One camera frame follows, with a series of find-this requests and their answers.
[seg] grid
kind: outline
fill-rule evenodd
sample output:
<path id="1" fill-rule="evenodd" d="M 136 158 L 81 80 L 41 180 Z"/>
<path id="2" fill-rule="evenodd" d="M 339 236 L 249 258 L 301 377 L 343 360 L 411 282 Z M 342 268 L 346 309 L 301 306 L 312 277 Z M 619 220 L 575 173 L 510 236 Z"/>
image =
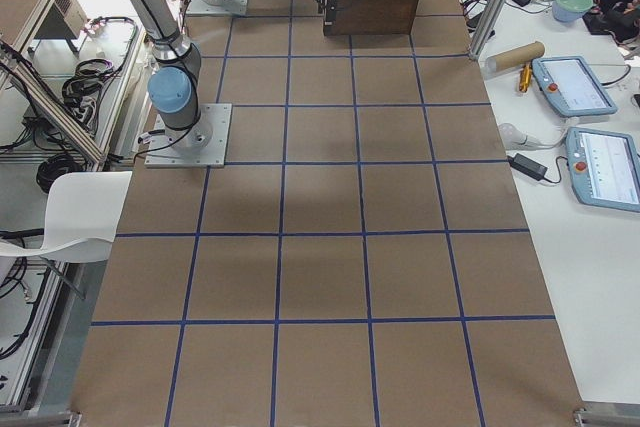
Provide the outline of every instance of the grid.
<path id="1" fill-rule="evenodd" d="M 252 2 L 267 15 L 190 21 L 201 99 L 234 103 L 227 166 L 136 166 L 72 407 L 87 425 L 569 425 L 457 2 L 421 0 L 391 40 Z"/>

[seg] desk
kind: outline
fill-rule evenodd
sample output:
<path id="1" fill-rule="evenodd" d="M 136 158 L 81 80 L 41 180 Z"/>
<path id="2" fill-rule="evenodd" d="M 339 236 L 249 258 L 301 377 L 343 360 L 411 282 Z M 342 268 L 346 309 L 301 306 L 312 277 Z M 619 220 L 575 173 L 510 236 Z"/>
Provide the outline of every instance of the desk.
<path id="1" fill-rule="evenodd" d="M 545 56 L 582 55 L 603 82 L 624 72 L 613 42 L 590 36 L 582 21 L 564 25 L 550 13 L 528 15 L 505 7 L 496 32 L 482 52 L 481 64 L 489 55 L 540 40 Z M 535 81 L 522 95 L 516 92 L 515 70 L 484 76 L 498 123 L 511 122 L 542 142 L 557 139 L 562 119 Z M 608 90 L 618 113 L 583 119 L 580 125 L 629 133 L 638 142 L 640 110 L 631 96 L 638 92 L 639 78 L 634 68 Z M 564 154 L 564 147 L 523 154 L 547 165 L 555 178 L 554 159 Z M 563 174 L 559 186 L 544 187 L 513 172 L 581 397 L 640 404 L 640 217 L 579 204 L 564 168 Z"/>

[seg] tablet screen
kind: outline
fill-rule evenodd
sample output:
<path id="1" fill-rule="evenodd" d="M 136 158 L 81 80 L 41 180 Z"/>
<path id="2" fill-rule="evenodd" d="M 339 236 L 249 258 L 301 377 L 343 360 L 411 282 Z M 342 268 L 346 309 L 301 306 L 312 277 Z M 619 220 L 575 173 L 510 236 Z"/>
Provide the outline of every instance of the tablet screen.
<path id="1" fill-rule="evenodd" d="M 580 140 L 587 159 L 594 199 L 640 204 L 638 173 L 627 139 L 582 132 Z"/>
<path id="2" fill-rule="evenodd" d="M 569 110 L 603 109 L 608 103 L 593 78 L 576 59 L 545 61 L 544 67 L 558 85 Z"/>

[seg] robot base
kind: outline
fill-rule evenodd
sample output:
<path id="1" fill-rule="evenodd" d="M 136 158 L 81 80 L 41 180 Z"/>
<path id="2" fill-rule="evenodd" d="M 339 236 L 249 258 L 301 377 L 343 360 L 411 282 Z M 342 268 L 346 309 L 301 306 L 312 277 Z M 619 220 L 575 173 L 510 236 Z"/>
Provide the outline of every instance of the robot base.
<path id="1" fill-rule="evenodd" d="M 149 153 L 144 164 L 149 168 L 224 167 L 231 124 L 231 104 L 202 104 L 201 115 L 206 116 L 213 127 L 213 136 L 205 147 L 191 156 L 178 152 L 173 147 L 167 147 Z M 153 128 L 164 129 L 164 122 L 160 116 L 156 118 Z M 169 139 L 164 135 L 153 137 L 149 150 L 164 147 L 168 143 Z"/>
<path id="2" fill-rule="evenodd" d="M 209 5 L 204 0 L 191 0 L 187 9 L 189 16 L 222 17 L 228 15 L 242 15 L 247 13 L 249 0 L 223 0 L 222 5 Z"/>

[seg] cardboard tube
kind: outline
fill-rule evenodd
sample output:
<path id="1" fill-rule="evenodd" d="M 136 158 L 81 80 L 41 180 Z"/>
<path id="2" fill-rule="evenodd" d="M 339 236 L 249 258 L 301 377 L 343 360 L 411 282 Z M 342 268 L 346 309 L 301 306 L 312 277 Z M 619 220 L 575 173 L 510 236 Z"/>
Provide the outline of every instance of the cardboard tube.
<path id="1" fill-rule="evenodd" d="M 544 44 L 542 42 L 533 42 L 523 45 L 512 50 L 507 50 L 501 54 L 487 57 L 487 68 L 490 72 L 499 72 L 522 65 L 530 60 L 542 57 L 544 55 Z"/>

